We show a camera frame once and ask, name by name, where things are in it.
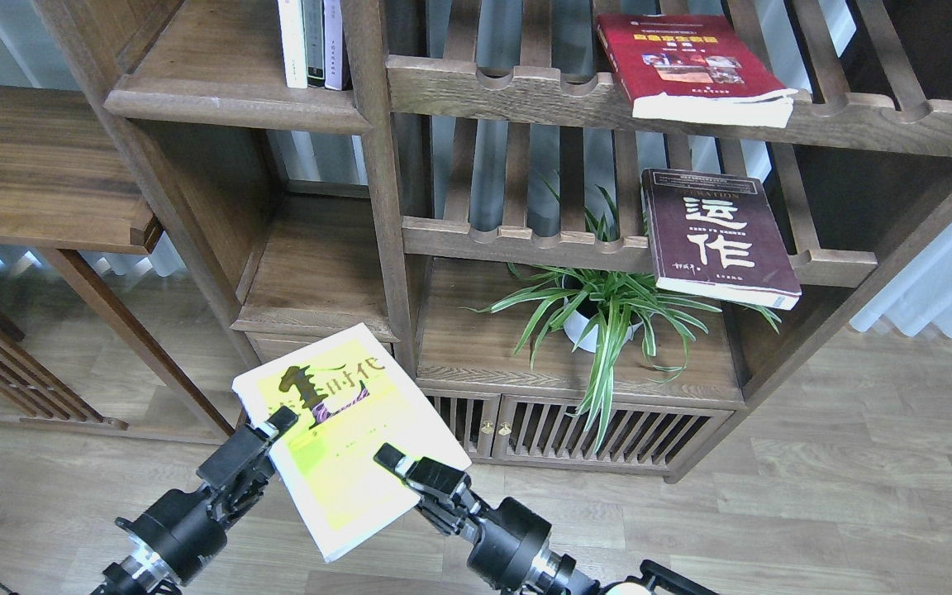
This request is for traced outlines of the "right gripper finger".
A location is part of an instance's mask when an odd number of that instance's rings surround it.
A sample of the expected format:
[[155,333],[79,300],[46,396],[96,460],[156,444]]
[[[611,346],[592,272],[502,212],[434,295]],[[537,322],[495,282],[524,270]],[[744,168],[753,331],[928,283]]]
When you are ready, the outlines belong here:
[[401,481],[407,481],[409,470],[412,469],[412,457],[389,443],[382,444],[374,453],[374,462]]

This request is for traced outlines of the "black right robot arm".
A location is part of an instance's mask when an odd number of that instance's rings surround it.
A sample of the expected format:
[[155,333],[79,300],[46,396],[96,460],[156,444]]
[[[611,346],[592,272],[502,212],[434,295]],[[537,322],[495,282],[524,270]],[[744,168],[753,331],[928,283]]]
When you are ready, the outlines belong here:
[[466,565],[502,594],[710,594],[650,559],[638,576],[601,583],[550,547],[551,524],[513,497],[491,507],[468,472],[431,457],[411,457],[385,443],[374,460],[419,494],[416,509],[443,535],[472,543]]

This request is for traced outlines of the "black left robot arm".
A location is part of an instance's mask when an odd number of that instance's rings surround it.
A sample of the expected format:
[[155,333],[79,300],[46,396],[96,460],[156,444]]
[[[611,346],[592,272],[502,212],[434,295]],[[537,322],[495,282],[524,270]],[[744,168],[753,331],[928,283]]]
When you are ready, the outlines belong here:
[[178,594],[226,546],[226,533],[262,497],[275,474],[269,448],[298,415],[280,407],[267,421],[243,426],[197,470],[191,493],[170,489],[133,522],[118,517],[135,549],[103,570],[95,594]]

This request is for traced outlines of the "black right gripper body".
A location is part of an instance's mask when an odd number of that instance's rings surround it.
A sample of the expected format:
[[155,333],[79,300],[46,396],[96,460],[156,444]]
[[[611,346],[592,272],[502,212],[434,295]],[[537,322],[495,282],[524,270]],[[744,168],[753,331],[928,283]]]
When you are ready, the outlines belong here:
[[431,459],[404,457],[403,482],[419,494],[418,511],[443,535],[473,546],[466,565],[502,593],[553,592],[551,524],[513,497],[491,507],[469,475]]

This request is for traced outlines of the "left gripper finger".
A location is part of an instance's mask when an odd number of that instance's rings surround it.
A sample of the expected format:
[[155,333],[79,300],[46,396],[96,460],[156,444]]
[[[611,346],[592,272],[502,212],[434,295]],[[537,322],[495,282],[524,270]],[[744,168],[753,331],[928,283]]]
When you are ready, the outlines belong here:
[[259,433],[264,438],[279,438],[298,422],[298,414],[291,407],[280,406],[267,421],[259,425]]

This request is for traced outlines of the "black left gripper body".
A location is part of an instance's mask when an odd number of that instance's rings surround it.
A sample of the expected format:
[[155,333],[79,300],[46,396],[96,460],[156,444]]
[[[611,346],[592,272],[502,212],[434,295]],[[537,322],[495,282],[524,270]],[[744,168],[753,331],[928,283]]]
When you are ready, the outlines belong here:
[[198,468],[203,479],[191,493],[171,489],[146,512],[117,526],[135,549],[114,565],[116,585],[189,585],[226,546],[226,533],[261,498],[274,475],[268,459],[277,438],[246,426]]

